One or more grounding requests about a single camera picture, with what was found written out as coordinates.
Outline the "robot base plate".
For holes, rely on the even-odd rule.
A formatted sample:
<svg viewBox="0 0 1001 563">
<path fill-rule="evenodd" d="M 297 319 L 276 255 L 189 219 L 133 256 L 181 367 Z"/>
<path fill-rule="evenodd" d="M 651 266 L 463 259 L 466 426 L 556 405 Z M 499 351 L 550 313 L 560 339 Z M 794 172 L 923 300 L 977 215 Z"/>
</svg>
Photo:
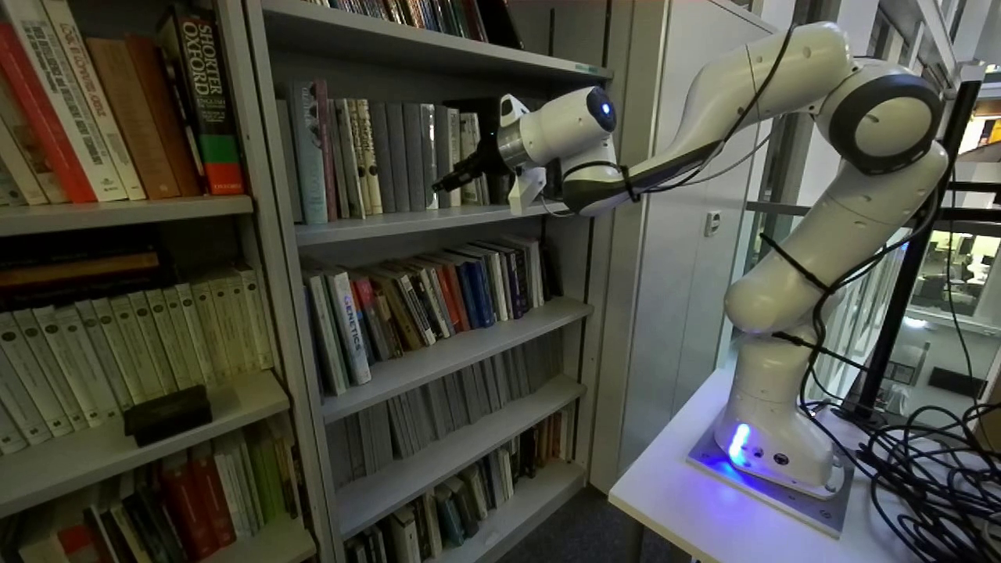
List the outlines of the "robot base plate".
<svg viewBox="0 0 1001 563">
<path fill-rule="evenodd" d="M 843 529 L 854 465 L 842 455 L 823 464 L 817 481 L 804 481 L 794 477 L 797 455 L 773 452 L 759 429 L 745 419 L 724 429 L 724 417 L 717 417 L 689 452 L 689 460 L 830 538 L 838 538 Z"/>
</svg>

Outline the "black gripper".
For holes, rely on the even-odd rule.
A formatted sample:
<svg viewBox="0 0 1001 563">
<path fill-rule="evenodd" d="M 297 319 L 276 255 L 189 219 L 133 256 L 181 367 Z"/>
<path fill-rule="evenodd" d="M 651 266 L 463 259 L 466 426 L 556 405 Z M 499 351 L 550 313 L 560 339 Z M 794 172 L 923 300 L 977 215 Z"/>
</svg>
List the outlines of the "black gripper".
<svg viewBox="0 0 1001 563">
<path fill-rule="evenodd" d="M 480 176 L 508 176 L 511 165 L 499 157 L 496 138 L 484 135 L 468 157 L 463 157 L 443 177 L 436 181 L 436 192 L 458 192 Z"/>
</svg>

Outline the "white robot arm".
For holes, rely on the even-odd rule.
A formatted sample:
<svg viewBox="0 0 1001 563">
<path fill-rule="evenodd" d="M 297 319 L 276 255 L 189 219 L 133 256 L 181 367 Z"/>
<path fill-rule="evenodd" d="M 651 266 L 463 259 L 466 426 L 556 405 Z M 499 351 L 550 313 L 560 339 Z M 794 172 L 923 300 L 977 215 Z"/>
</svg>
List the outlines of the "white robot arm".
<svg viewBox="0 0 1001 563">
<path fill-rule="evenodd" d="M 580 87 L 539 110 L 505 96 L 496 132 L 439 184 L 458 192 L 484 172 L 508 172 L 511 208 L 532 202 L 556 181 L 570 210 L 597 214 L 692 184 L 732 135 L 792 110 L 813 116 L 842 172 L 794 232 L 725 290 L 742 348 L 714 442 L 745 477 L 830 497 L 835 442 L 800 405 L 804 380 L 823 351 L 827 300 L 913 219 L 948 172 L 936 141 L 940 100 L 926 78 L 858 61 L 832 22 L 794 26 L 711 61 L 689 87 L 674 144 L 637 165 L 613 157 L 617 110 L 606 92 Z"/>
</svg>

